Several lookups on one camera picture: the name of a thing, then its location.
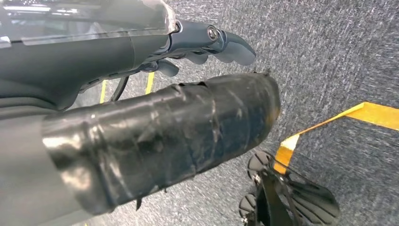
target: black plastic part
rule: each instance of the black plastic part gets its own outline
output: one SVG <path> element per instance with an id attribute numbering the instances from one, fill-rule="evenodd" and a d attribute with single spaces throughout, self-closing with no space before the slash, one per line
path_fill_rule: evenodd
<path id="1" fill-rule="evenodd" d="M 269 164 L 270 159 L 271 156 L 268 155 L 266 152 L 256 151 L 255 154 L 253 154 L 248 161 L 247 165 L 248 177 L 254 180 L 255 177 L 258 175 L 258 172 L 262 171 L 265 167 L 267 167 L 267 164 Z"/>
<path id="2" fill-rule="evenodd" d="M 258 220 L 266 226 L 293 226 L 285 205 L 274 189 L 277 178 L 263 173 L 260 177 L 262 184 L 258 187 L 259 197 L 256 202 Z"/>
<path id="3" fill-rule="evenodd" d="M 128 84 L 129 76 L 123 77 L 120 79 L 118 86 L 116 87 L 115 92 L 111 96 L 110 101 L 119 100 L 120 96 L 122 96 L 123 91 L 125 90 L 126 85 Z"/>
<path id="4" fill-rule="evenodd" d="M 338 203 L 325 187 L 290 181 L 291 197 L 296 209 L 314 224 L 331 225 L 340 215 Z"/>
<path id="5" fill-rule="evenodd" d="M 245 195 L 239 202 L 239 215 L 242 219 L 247 219 L 248 214 L 255 211 L 256 198 L 253 194 Z"/>
<path id="6" fill-rule="evenodd" d="M 248 176 L 254 179 L 256 186 L 263 185 L 266 196 L 275 194 L 286 199 L 293 217 L 293 225 L 301 226 L 303 218 L 308 222 L 319 225 L 333 225 L 338 221 L 340 209 L 334 195 L 325 187 L 317 185 L 292 169 L 287 168 L 287 173 L 281 175 L 272 166 L 276 161 L 270 154 L 256 151 L 250 158 L 247 166 Z M 274 184 L 274 190 L 266 190 L 266 186 Z M 257 198 L 257 205 L 265 205 Z M 280 208 L 280 204 L 271 206 L 273 209 Z"/>
<path id="7" fill-rule="evenodd" d="M 83 209 L 98 215 L 246 153 L 279 109 L 269 75 L 225 75 L 50 115 L 43 144 Z"/>

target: bolt head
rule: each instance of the bolt head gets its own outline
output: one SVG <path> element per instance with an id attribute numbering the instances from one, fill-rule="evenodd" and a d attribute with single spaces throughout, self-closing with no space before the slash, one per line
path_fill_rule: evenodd
<path id="1" fill-rule="evenodd" d="M 208 28 L 208 36 L 212 41 L 215 41 L 217 39 L 217 30 L 215 27 L 209 27 Z"/>

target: transparent plastic cover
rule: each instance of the transparent plastic cover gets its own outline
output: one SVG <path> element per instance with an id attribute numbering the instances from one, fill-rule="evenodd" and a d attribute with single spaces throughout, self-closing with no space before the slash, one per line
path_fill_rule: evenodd
<path id="1" fill-rule="evenodd" d="M 163 0 L 0 0 L 0 48 L 168 34 L 176 17 Z"/>

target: gray carpet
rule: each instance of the gray carpet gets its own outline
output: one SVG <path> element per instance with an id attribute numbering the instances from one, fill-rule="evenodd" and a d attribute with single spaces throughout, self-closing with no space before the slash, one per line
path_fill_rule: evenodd
<path id="1" fill-rule="evenodd" d="M 244 37 L 257 51 L 249 67 L 211 58 L 204 65 L 175 61 L 175 78 L 156 74 L 154 89 L 220 74 L 271 69 L 282 111 L 258 149 L 275 153 L 288 136 L 363 101 L 399 108 L 399 1 L 170 0 L 179 18 L 209 22 Z M 112 94 L 117 81 L 107 90 Z M 123 98 L 144 93 L 146 75 L 133 76 Z M 101 87 L 76 103 L 98 103 Z M 399 132 L 342 118 L 303 135 L 292 166 L 330 188 L 342 226 L 399 225 Z M 252 184 L 251 153 L 194 180 L 145 198 L 89 226 L 240 226 L 238 202 Z"/>

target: gray plastic housing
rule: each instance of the gray plastic housing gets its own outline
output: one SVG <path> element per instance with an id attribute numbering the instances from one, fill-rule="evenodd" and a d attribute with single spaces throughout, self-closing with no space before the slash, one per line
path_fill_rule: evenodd
<path id="1" fill-rule="evenodd" d="M 68 226 L 91 217 L 63 183 L 41 141 L 42 118 L 0 121 L 2 226 Z"/>
<path id="2" fill-rule="evenodd" d="M 174 28 L 162 0 L 2 1 L 0 98 L 64 110 L 82 86 L 138 68 Z"/>

